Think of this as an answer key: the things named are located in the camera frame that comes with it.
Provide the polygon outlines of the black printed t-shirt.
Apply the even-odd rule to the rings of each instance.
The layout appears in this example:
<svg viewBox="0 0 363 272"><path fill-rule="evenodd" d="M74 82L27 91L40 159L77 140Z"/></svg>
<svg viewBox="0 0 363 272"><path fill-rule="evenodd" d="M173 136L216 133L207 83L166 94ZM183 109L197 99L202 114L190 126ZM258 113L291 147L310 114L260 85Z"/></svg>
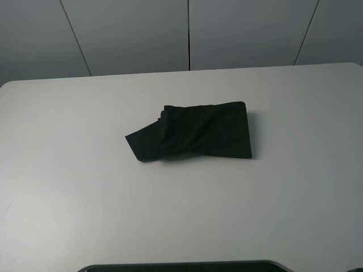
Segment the black printed t-shirt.
<svg viewBox="0 0 363 272"><path fill-rule="evenodd" d="M158 120L125 137L136 159L188 155L252 159L246 104L164 106Z"/></svg>

